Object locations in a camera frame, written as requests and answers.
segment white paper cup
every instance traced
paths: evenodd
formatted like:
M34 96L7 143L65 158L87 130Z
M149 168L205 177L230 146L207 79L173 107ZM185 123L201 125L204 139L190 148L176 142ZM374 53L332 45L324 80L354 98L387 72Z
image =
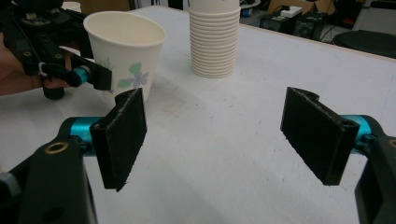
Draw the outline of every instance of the white paper cup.
M203 31L224 31L224 30L233 29L236 26L239 26L239 23L237 23L237 24L233 23L233 24L228 25L228 26L216 27L216 26L203 26L203 25L198 25L198 24L195 24L193 22L190 22L190 27L193 27L195 29L200 29L200 30L203 30Z
M155 21L128 12L103 11L84 20L95 61L113 72L111 91L104 97L115 104L122 92L143 89L149 97L156 75L165 30Z
M207 31L190 26L190 31L195 32L198 35L230 35L238 30L239 26L234 26L228 30L217 30L217 31Z
M199 40L202 42L207 42L207 43L213 42L215 44L221 44L223 42L227 43L229 41L232 42L232 41L235 41L237 39L237 37L238 37L238 33L236 33L235 35L230 35L230 36L222 37L222 38L218 38L218 37L205 38L205 37L200 37L200 36L190 34L190 38L192 38L192 39Z
M190 9L200 13L227 13L239 7L239 0L190 0Z
M190 14L191 21L212 22L212 23L225 22L225 21L236 21L239 23L239 19L240 19L239 14L233 15L231 17L222 17L222 18L204 18L204 17L197 17L197 16Z
M213 32L212 33L201 32L199 30L195 30L195 29L191 28L190 29L190 33L191 33L191 35L194 35L196 37L204 38L207 41L212 41L212 40L213 41L217 41L217 40L220 40L220 39L234 37L234 36L238 35L238 29L234 29L233 31L230 31L230 32L225 33L225 34L222 34L222 33L216 34L216 33L213 33Z
M191 55L194 57L198 57L201 59L208 59L208 60L221 60L221 59L226 59L231 57L236 53L236 49L230 50L228 52L223 52L223 53L206 53L206 52L201 52L197 51L195 49L191 49Z
M225 27L225 26L239 25L239 17L234 20L231 20L231 21L219 21L219 22L197 21L197 20L194 20L193 18L190 18L190 24L206 26L206 27L217 27L217 28L221 29L222 27Z
M206 73L212 73L212 76L215 76L216 73L224 73L224 72L228 72L231 69L233 69L234 67L234 63L228 63L222 67L208 67L208 66L200 66L197 63L193 63L192 67L200 72L206 72Z
M79 2L63 2L62 3L63 9L70 9L76 12L81 12L81 3Z
M234 42L231 42L229 44L222 44L222 45L215 45L215 46L206 45L205 43L199 43L199 42L196 42L193 40L190 43L191 43L191 45L194 45L198 49L210 49L210 50L220 49L220 50L222 50L222 49L229 49L229 48L236 46L237 40L235 40Z
M191 57L191 59L195 63L198 63L198 64L208 65L208 66L216 66L217 65L219 67L219 64L226 64L226 63L230 62L232 59L234 59L235 56L236 55L234 54L230 58L220 59L220 60L206 60L206 59L200 59L200 58L193 57L193 56Z
M238 38L238 36L236 35L234 38L231 38L231 39L221 40L221 41L216 41L216 42L208 42L205 40L196 39L194 36L190 36L190 41L191 41L191 43L194 43L194 44L199 44L199 45L203 45L203 46L212 48L212 47L221 47L221 46L225 46L225 45L230 45L232 43L237 42L238 41L237 38Z
M192 67L192 72L201 77L227 77L233 73L234 67L226 71L207 71L201 70L195 66Z
M236 48L236 44L234 44L233 46L230 46L228 48L224 48L224 49L202 49L200 47L195 46L194 44L191 43L191 50L194 50L196 52L206 52L206 53L222 53L222 52L231 52L232 50L234 50Z
M233 17L235 15L240 15L241 14L241 7L239 7L238 9L236 9L235 11L230 11L230 12L226 12L226 13L215 13L215 14L207 14L207 13L200 13L197 11L194 11L190 8L189 10L190 14L196 17L200 17L200 18L208 18L208 19L215 19L215 18L229 18L229 17Z
M195 58L191 58L192 63L197 66L201 67L207 70L225 70L229 69L230 67L233 66L233 63L235 61L235 57L232 57L230 60L224 62L224 63L201 63L199 60Z

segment table surface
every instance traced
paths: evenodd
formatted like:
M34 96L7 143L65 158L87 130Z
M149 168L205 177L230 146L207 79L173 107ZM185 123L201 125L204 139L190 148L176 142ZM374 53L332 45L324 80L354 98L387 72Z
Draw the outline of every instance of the table surface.
M100 223L359 223L354 188L366 162L351 155L340 186L315 178L280 131L287 87L338 114L365 114L396 134L396 61L241 25L233 74L191 71L189 14L134 13L167 32L146 101L148 133L120 192L84 162ZM56 102L41 90L0 97L0 165L9 170L69 117L111 109L91 85Z

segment stack of paper cups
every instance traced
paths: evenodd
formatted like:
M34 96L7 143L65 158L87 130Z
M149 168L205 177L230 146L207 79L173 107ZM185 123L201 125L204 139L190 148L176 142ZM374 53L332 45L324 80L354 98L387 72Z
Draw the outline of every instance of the stack of paper cups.
M190 0L191 69L226 77L235 68L239 0Z
M76 12L81 12L81 3L79 2L63 2L62 3L63 9L70 9Z

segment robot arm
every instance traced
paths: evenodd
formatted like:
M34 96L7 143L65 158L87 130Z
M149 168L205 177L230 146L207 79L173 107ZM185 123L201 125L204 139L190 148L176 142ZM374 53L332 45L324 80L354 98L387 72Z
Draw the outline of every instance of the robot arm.
M28 76L57 77L70 86L91 83L97 90L111 88L111 71L85 58L92 58L92 49L83 27L85 14L61 8L63 0L16 0L4 12L4 43L18 58ZM81 56L73 55L72 69L65 68L64 54L59 48L70 42L79 43ZM64 96L64 89L44 88L47 98Z
M339 185L353 148L368 162L355 189L362 224L396 220L396 137L369 116L339 116L310 91L288 88L281 131L323 185Z
M143 145L142 89L116 97L103 118L66 119L58 135L0 174L0 220L6 223L96 223L82 156L95 154L106 189L121 190Z

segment blue anodized part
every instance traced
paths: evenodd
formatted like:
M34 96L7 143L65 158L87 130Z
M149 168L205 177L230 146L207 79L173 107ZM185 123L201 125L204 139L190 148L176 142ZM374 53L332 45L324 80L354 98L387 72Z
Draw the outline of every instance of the blue anodized part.
M88 74L87 70L85 70L82 67L77 67L77 68L73 69L73 72L75 72L81 79L80 84L87 82L88 79L90 78L90 75Z
M364 145L366 143L366 138L368 136L372 136L372 130L371 130L370 124L367 122L367 120L364 117L362 117L360 115L342 115L341 117L343 117L344 119L353 120L360 125L358 134L357 134L356 140L355 140L356 147ZM356 148L353 148L352 153L355 153L355 154L359 153L359 150Z
M84 154L84 156L95 156L95 150L93 148L93 141L90 132L90 127L97 122L100 117L87 117L87 118L78 118L73 123L73 126L70 130L70 135L79 136L82 141L89 144L92 148L92 151Z

